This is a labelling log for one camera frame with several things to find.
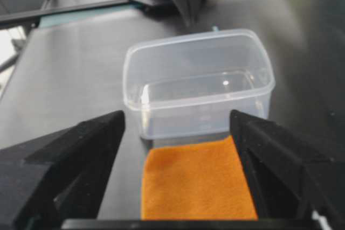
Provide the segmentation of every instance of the container wall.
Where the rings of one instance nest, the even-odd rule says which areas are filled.
[[[136,111],[141,135],[147,139],[203,135],[229,131],[230,111],[267,118],[270,94],[170,109]]]

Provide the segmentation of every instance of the orange cloth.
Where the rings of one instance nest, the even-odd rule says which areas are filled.
[[[232,137],[151,150],[141,215],[143,220],[257,219]]]

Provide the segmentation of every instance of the clear plastic container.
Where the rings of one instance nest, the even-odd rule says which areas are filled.
[[[141,43],[123,68],[123,99],[146,139],[229,131],[232,109],[267,118],[274,85],[261,41],[242,29]]]

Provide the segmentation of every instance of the black cable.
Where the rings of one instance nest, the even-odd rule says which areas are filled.
[[[0,64],[0,73],[8,69],[9,67],[13,66],[17,62],[18,58],[19,58],[19,53],[16,53],[13,56],[11,56],[9,59],[7,59],[5,62]]]

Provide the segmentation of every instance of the table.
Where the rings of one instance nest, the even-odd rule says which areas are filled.
[[[270,119],[293,132],[345,140],[345,4],[341,0],[207,0],[186,28],[177,13],[116,12],[35,29],[0,101],[0,146],[27,141],[110,111],[126,113],[100,219],[138,219],[142,168],[151,147],[122,102],[122,66],[136,43],[194,32],[247,28],[271,58],[277,85]],[[327,145],[318,147],[327,151]]]

